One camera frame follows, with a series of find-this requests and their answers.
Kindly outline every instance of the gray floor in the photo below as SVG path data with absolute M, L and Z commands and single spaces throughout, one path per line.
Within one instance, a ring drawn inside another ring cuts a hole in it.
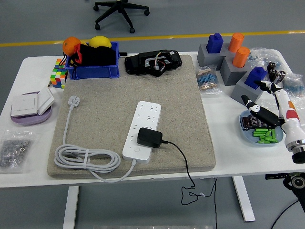
M 130 0 L 150 6 L 150 15 L 128 10 L 135 34 L 120 14 L 101 22 L 104 12 L 93 11 L 92 0 L 3 0 L 0 2 L 0 45 L 14 42 L 61 41 L 69 36 L 90 39 L 178 34 L 292 31 L 305 29 L 304 1 L 285 0 Z M 154 39 L 120 42 L 121 52 L 174 49 L 198 51 L 208 38 Z M 249 48 L 277 49 L 294 73 L 305 74 L 304 34 L 246 36 Z M 61 44 L 0 46 L 0 110 L 10 92 L 22 60 L 29 56 L 61 55 Z M 218 228 L 270 228 L 278 214 L 296 200 L 281 180 L 265 181 L 263 175 L 244 177 L 256 222 L 244 223 L 232 179 L 217 181 Z M 208 193 L 212 179 L 196 180 L 196 191 Z M 201 198 L 182 206 L 181 186 L 189 180 L 83 186 L 80 189 L 77 229 L 95 225 L 213 225 L 214 198 Z M 0 190 L 1 228 L 62 228 L 67 187 L 28 187 Z M 291 207 L 275 229 L 304 228 L 300 204 Z

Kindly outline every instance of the green battery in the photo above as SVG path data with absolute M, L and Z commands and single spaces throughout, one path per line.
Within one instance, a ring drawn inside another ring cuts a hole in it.
M 266 134 L 265 131 L 253 131 L 253 134 Z
M 278 141 L 276 139 L 273 139 L 272 137 L 266 137 L 266 141 L 272 142 L 272 143 L 277 143 Z
M 253 133 L 253 137 L 260 137 L 260 136 L 265 136 L 265 133 L 261 133 L 261 134 Z
M 265 134 L 266 137 L 268 137 L 271 134 L 272 130 L 268 130 L 267 133 Z
M 259 132 L 267 132 L 268 129 L 265 128 L 256 128 L 255 131 L 259 131 Z
M 275 129 L 272 129 L 271 136 L 273 139 L 276 139 Z
M 271 142 L 269 142 L 269 141 L 258 141 L 257 143 L 260 143 L 260 144 L 269 144 Z

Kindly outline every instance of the robotic hand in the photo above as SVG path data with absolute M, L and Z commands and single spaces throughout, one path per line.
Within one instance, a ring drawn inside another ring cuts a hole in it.
M 288 151 L 293 152 L 292 160 L 296 164 L 305 163 L 305 131 L 301 127 L 295 106 L 290 101 L 287 92 L 278 85 L 268 81 L 254 81 L 261 90 L 275 96 L 279 110 L 279 117 L 267 109 L 251 101 L 246 95 L 242 100 L 250 113 L 265 122 L 270 128 L 281 126 L 286 134 L 285 145 Z
M 275 96 L 279 116 L 255 104 L 246 95 L 242 95 L 244 104 L 250 113 L 265 122 L 270 128 L 280 126 L 286 134 L 286 148 L 288 151 L 293 152 L 293 162 L 296 164 L 305 163 L 305 131 L 301 127 L 295 106 L 290 101 L 287 92 L 278 85 L 268 81 L 254 81 L 254 83 L 262 91 L 267 91 Z M 305 212 L 305 173 L 284 174 L 284 177 L 284 186 L 297 196 Z

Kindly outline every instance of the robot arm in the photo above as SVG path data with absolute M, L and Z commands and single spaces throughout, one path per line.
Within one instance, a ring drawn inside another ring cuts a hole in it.
M 271 128 L 280 125 L 286 133 L 286 148 L 293 152 L 293 162 L 296 164 L 305 163 L 305 131 L 301 127 L 295 106 L 290 101 L 287 92 L 271 82 L 255 81 L 255 83 L 260 86 L 261 90 L 275 96 L 279 116 L 255 104 L 246 95 L 242 95 L 244 104 L 254 116 L 267 123 Z

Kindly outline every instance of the table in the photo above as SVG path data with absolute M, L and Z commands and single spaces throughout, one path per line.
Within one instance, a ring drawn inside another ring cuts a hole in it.
M 198 67 L 196 59 L 197 52 L 182 52 L 181 54 L 190 55 L 194 67 Z M 47 174 L 47 160 L 57 121 L 57 114 L 61 105 L 62 89 L 51 88 L 56 103 L 52 106 L 52 115 L 46 122 L 40 125 L 21 127 L 10 119 L 10 107 L 13 97 L 28 92 L 39 91 L 47 85 L 52 69 L 58 58 L 61 57 L 29 57 L 21 64 L 20 70 L 0 115 L 0 136 L 3 135 L 4 130 L 29 130 L 35 133 L 37 139 L 28 156 L 28 169 L 22 174 L 0 174 L 0 187 L 70 185 L 71 189 L 69 189 L 69 192 L 71 191 L 71 194 L 74 194 L 74 198 L 72 198 L 72 202 L 67 202 L 68 206 L 68 204 L 73 205 L 73 203 L 77 201 L 78 188 L 75 188 L 77 187 L 76 185 L 100 181 L 97 179 L 58 180 L 49 177 Z M 246 110 L 246 107 L 230 98 L 230 92 L 232 92 L 234 87 L 224 86 L 221 77 L 218 77 L 218 79 L 223 93 L 217 96 L 202 97 L 214 146 L 216 167 L 208 172 L 193 172 L 191 173 L 191 176 L 193 178 L 234 177 L 236 186 L 239 187 L 241 185 L 240 188 L 245 191 L 242 176 L 305 171 L 304 164 L 294 164 L 292 162 L 292 153 L 287 151 L 284 141 L 273 147 L 257 147 L 242 138 L 242 133 L 238 127 L 238 117 L 242 111 Z M 258 103 L 263 99 L 273 100 L 274 98 L 272 95 L 264 92 Z M 187 179 L 187 174 L 175 173 L 127 177 L 123 182 L 148 181 L 151 179 L 158 180 L 164 178 Z M 244 192 L 239 194 L 239 198 L 242 198 L 242 196 L 244 196 Z

